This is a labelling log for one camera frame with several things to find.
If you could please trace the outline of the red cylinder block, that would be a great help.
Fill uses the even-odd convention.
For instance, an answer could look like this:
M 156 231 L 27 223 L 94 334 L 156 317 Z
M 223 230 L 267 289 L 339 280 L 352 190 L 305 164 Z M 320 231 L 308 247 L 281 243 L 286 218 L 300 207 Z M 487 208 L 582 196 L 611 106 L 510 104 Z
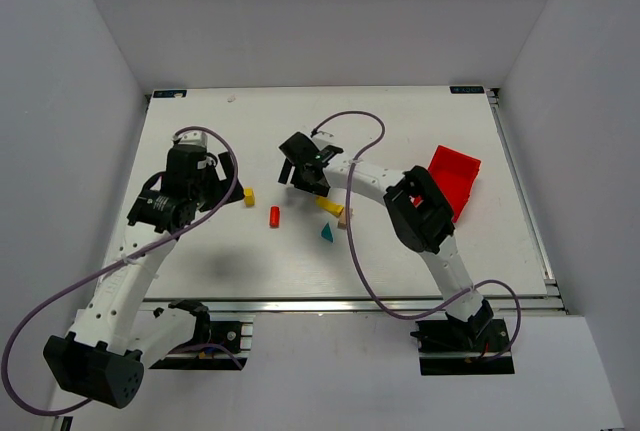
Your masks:
M 278 228 L 280 226 L 280 217 L 280 208 L 278 206 L 272 206 L 269 213 L 269 226 L 271 228 Z

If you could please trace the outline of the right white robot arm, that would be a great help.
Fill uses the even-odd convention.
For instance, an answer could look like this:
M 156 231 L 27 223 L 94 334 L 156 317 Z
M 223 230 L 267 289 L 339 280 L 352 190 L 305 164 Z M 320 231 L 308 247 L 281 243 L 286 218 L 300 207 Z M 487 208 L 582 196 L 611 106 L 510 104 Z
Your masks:
M 318 143 L 294 133 L 279 150 L 285 156 L 279 182 L 316 196 L 343 189 L 385 207 L 395 235 L 417 253 L 445 300 L 444 312 L 453 339 L 470 349 L 493 319 L 477 291 L 454 237 L 454 212 L 427 169 L 396 171 L 354 158 L 329 142 Z

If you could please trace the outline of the yellow arch block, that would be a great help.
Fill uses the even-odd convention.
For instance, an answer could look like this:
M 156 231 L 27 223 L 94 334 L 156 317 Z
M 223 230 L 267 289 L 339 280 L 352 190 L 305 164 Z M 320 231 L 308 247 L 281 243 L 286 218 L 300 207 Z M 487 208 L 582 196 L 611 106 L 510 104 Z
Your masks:
M 337 218 L 339 218 L 344 211 L 343 205 L 335 203 L 326 197 L 317 196 L 315 198 L 315 203 L 318 207 Z

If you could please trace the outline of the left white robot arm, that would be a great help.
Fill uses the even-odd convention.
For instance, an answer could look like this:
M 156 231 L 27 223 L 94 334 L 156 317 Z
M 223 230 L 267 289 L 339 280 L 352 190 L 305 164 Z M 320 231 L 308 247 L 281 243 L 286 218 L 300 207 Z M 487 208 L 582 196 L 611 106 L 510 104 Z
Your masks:
M 132 333 L 146 293 L 178 234 L 198 213 L 241 200 L 230 152 L 202 144 L 175 144 L 166 167 L 143 185 L 128 215 L 116 270 L 99 284 L 64 337 L 48 339 L 43 355 L 65 391 L 118 409 L 136 396 L 147 368 L 177 348 L 211 340 L 211 318 L 201 302 L 178 299 Z

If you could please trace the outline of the red plastic bin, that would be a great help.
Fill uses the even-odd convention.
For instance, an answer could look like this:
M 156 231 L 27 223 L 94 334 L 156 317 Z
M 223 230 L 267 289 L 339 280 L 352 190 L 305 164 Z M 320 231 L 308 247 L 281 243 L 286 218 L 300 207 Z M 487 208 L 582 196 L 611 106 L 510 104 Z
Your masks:
M 453 222 L 460 218 L 468 203 L 481 161 L 449 147 L 439 145 L 428 171 L 453 210 Z

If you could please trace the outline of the natural wood block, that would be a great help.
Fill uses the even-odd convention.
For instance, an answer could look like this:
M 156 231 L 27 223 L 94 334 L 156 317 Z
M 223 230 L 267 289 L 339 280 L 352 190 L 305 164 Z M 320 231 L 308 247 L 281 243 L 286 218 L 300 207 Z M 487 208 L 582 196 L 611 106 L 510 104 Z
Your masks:
M 342 230 L 347 229 L 347 217 L 352 216 L 353 211 L 348 210 L 347 208 L 343 208 L 338 216 L 338 224 L 337 227 Z

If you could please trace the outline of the yellow cube block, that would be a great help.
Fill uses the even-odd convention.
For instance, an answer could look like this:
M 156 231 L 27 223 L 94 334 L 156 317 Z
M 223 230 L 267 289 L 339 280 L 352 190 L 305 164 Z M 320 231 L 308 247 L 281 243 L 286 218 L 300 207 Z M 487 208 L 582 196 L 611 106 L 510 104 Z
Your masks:
M 244 198 L 243 198 L 244 204 L 246 207 L 254 207 L 256 204 L 256 198 L 255 198 L 255 193 L 254 190 L 252 188 L 245 188 L 244 189 Z

